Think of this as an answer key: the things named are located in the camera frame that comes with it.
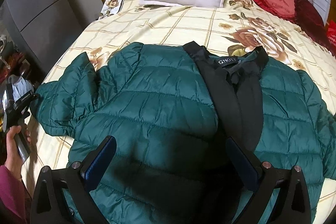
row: purple sleeve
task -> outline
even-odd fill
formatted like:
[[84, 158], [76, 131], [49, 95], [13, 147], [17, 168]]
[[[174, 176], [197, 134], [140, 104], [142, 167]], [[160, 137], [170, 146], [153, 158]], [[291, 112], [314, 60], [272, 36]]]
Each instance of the purple sleeve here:
[[25, 190], [22, 182], [17, 180], [4, 166], [0, 166], [0, 199], [4, 206], [26, 221]]

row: green puffer jacket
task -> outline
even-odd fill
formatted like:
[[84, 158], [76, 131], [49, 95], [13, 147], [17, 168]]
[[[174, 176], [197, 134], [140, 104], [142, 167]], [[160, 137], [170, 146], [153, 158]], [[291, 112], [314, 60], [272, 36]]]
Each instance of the green puffer jacket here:
[[[304, 71], [269, 58], [260, 84], [264, 125], [255, 154], [277, 168], [302, 167], [314, 219], [324, 178], [336, 178], [336, 123]], [[90, 193], [110, 223], [192, 223], [202, 172], [223, 157], [212, 149], [216, 111], [182, 47], [135, 42], [97, 72], [83, 53], [37, 92], [31, 112], [44, 130], [75, 139], [69, 162], [83, 160], [106, 135], [116, 138], [117, 153]], [[237, 214], [249, 197], [242, 194]], [[74, 209], [68, 193], [66, 199]]]

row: plaid pattern bedding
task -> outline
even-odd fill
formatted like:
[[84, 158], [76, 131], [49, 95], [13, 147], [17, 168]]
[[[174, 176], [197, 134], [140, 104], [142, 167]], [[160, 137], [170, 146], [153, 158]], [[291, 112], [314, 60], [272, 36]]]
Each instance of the plaid pattern bedding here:
[[[269, 56], [293, 69], [305, 70], [336, 112], [336, 60], [300, 27], [260, 9], [252, 0], [226, 0], [224, 8], [139, 6], [139, 0], [105, 0], [99, 20], [91, 23], [49, 72], [45, 82], [58, 80], [64, 69], [87, 52], [95, 69], [132, 42], [184, 45], [196, 41], [219, 56], [243, 55], [262, 45]], [[51, 137], [33, 118], [27, 118], [34, 143], [22, 169], [32, 195], [44, 165], [64, 168], [73, 140]], [[323, 223], [336, 203], [336, 182], [326, 179], [314, 223]]]

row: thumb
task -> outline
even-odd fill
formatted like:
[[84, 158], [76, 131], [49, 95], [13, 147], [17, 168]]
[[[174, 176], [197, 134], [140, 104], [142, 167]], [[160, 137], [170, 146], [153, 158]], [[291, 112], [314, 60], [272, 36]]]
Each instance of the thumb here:
[[7, 133], [7, 141], [14, 139], [15, 134], [21, 131], [21, 126], [12, 126]]

